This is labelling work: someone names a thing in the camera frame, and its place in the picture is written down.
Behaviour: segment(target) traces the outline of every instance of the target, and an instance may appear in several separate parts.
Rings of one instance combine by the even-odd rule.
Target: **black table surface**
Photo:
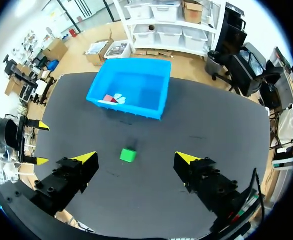
[[[49,100],[35,167],[42,180],[63,157],[96,151],[100,169],[66,210],[98,234],[122,238],[200,238],[216,220],[173,169],[175,152],[209,157],[244,191],[257,168],[265,174],[270,144],[267,111],[235,93],[171,78],[162,120],[97,107],[86,100],[97,73],[64,75]],[[136,144],[133,163],[120,160]]]

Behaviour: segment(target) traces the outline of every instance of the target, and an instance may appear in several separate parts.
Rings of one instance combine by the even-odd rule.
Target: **red block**
[[[111,102],[112,102],[112,103],[116,103],[116,104],[118,103],[117,100],[116,100],[114,97],[112,97]]]
[[[103,101],[112,102],[112,103],[118,103],[117,100],[111,95],[105,95]]]

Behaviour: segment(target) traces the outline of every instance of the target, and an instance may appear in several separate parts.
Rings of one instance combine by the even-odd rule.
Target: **black trash can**
[[[220,57],[221,57],[221,53],[219,53],[218,51],[209,51],[207,53],[205,71],[209,75],[212,76],[213,74],[218,74],[223,68],[223,66],[219,64]]]

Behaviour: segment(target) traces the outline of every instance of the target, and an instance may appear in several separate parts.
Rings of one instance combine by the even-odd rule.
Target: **green cube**
[[[123,148],[120,159],[128,163],[132,163],[136,159],[136,156],[137,156],[136,151]]]

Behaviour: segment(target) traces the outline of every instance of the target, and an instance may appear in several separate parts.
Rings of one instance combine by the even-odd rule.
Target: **white storage bin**
[[[150,4],[153,0],[136,1],[125,6],[130,13],[131,19],[150,19],[153,13]]]
[[[125,49],[124,49],[124,51],[122,52],[122,54],[108,56],[108,53],[112,48],[120,47],[121,44],[127,44]],[[112,43],[112,45],[106,51],[106,53],[104,55],[104,58],[105,59],[126,59],[126,58],[130,57],[131,53],[132,52],[131,52],[131,47],[130,47],[130,44],[129,44],[129,40],[115,41],[114,43]]]
[[[159,22],[176,22],[181,1],[156,1],[151,4],[155,20]]]
[[[155,44],[156,29],[154,25],[137,25],[133,31],[133,35],[136,38],[136,43],[140,45],[153,45]]]
[[[208,41],[207,35],[200,29],[184,26],[182,31],[185,37],[185,47],[187,49],[201,51]]]
[[[182,27],[175,25],[159,25],[157,27],[157,33],[160,35],[163,45],[178,47],[182,35]]]

